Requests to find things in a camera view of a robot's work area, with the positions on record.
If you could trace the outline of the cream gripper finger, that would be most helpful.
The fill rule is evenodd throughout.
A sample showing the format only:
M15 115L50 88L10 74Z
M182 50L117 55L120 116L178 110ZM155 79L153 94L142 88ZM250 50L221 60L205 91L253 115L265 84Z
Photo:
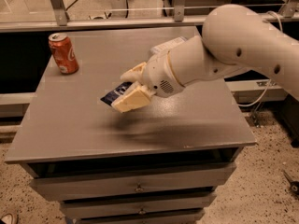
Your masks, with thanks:
M132 69L126 71L121 75L121 80L125 82L142 82L143 81L143 71L146 63L140 63L133 67Z
M121 86L117 91L118 97L112 102L112 107L121 113L149 105L155 91L138 81L128 87Z

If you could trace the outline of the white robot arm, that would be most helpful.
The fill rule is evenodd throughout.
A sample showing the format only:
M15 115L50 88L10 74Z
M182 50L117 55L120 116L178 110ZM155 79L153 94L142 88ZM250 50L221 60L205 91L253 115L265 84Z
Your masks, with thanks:
M254 11L224 5L210 12L202 33L164 49L121 75L131 86L111 106L127 112L169 97L198 81L228 77L248 68L299 99L299 41Z

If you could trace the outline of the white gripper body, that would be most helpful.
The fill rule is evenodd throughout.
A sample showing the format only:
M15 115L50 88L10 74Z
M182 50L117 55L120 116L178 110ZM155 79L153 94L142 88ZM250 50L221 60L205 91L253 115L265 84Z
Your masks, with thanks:
M160 52L150 57L142 72L143 84L156 92L159 97L170 97L184 90L175 78L168 61L168 52Z

